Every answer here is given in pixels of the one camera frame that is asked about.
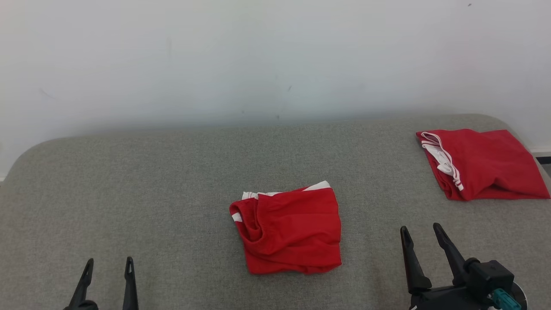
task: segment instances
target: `red fabric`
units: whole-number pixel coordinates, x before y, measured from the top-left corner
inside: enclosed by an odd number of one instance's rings
[[[236,201],[235,222],[252,274],[327,272],[341,265],[341,220],[333,189],[290,191]]]
[[[460,172],[460,184],[437,169],[438,161],[425,150],[440,187],[451,200],[549,199],[534,157],[507,130],[476,132],[470,129],[430,130],[440,138]],[[427,141],[417,132],[417,137]]]

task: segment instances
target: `white baseboard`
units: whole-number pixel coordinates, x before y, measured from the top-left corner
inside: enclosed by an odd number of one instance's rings
[[[551,156],[551,148],[547,147],[547,148],[531,148],[530,149],[530,152],[532,152],[532,154],[535,156],[535,157],[549,157]]]

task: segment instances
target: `teal connector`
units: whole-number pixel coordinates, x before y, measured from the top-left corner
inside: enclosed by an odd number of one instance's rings
[[[522,310],[520,304],[501,288],[495,290],[491,298],[494,301],[497,309]]]

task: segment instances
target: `folded red cloth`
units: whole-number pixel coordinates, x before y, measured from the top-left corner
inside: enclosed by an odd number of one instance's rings
[[[341,265],[341,219],[326,181],[286,193],[243,193],[230,214],[252,274],[313,274]]]
[[[507,130],[430,130],[417,137],[448,199],[549,199],[534,157]]]

